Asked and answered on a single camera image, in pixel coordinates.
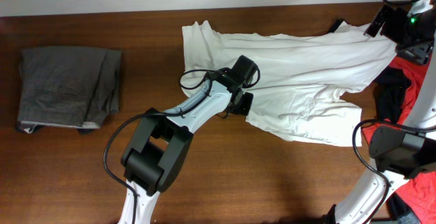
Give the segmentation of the folded grey trousers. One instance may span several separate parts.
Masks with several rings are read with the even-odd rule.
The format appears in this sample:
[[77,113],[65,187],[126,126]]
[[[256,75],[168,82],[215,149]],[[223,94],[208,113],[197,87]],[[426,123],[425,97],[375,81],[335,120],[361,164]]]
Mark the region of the folded grey trousers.
[[22,92],[17,129],[100,129],[119,111],[122,52],[86,46],[21,51]]

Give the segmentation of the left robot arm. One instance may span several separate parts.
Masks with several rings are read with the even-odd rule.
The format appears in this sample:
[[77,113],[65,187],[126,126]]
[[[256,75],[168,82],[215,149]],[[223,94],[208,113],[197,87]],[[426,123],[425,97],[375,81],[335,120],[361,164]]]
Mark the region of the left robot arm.
[[232,67],[186,71],[200,79],[186,87],[189,98],[160,112],[151,108],[123,123],[137,122],[122,156],[126,187],[120,223],[150,223],[159,196],[179,175],[194,133],[213,116],[248,115],[253,94],[247,92],[260,81],[260,69],[240,56]]

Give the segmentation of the black garment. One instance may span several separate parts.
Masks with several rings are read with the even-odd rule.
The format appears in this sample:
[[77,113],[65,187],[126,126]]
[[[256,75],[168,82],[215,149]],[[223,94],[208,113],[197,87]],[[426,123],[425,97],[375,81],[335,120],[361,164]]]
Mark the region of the black garment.
[[402,123],[415,104],[422,85],[425,67],[417,67],[400,56],[393,55],[394,44],[385,37],[368,40],[363,27],[340,26],[336,35],[344,43],[335,41],[329,47],[328,61],[336,61],[337,68],[327,72],[323,83],[328,87],[316,96],[320,102],[318,116],[336,119],[341,124],[357,125],[362,108],[344,101],[344,93],[359,93],[370,83],[379,85],[375,108],[379,120]]

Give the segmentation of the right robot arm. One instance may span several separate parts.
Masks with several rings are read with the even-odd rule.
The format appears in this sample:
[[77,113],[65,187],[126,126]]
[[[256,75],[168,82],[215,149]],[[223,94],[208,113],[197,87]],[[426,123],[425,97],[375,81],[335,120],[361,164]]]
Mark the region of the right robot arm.
[[406,12],[385,5],[365,31],[397,44],[397,54],[428,65],[418,99],[403,125],[379,121],[369,144],[371,160],[352,192],[322,217],[323,223],[369,223],[399,187],[435,171],[435,8]]

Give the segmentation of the white t-shirt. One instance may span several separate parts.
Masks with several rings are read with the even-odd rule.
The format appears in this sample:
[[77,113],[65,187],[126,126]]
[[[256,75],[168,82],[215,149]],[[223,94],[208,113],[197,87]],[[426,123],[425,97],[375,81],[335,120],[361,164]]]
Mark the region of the white t-shirt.
[[353,130],[362,110],[342,96],[363,91],[395,56],[394,42],[364,30],[344,24],[296,37],[219,33],[208,22],[184,26],[184,93],[195,92],[203,70],[231,67],[246,56],[259,67],[248,123],[286,141],[360,145]]

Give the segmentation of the red t-shirt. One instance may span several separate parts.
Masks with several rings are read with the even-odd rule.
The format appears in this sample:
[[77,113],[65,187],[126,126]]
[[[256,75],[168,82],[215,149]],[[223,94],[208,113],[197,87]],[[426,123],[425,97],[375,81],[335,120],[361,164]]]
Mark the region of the red t-shirt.
[[[374,79],[377,119],[402,124],[418,98],[428,67],[395,57]],[[435,173],[419,174],[388,200],[399,223],[435,224]]]

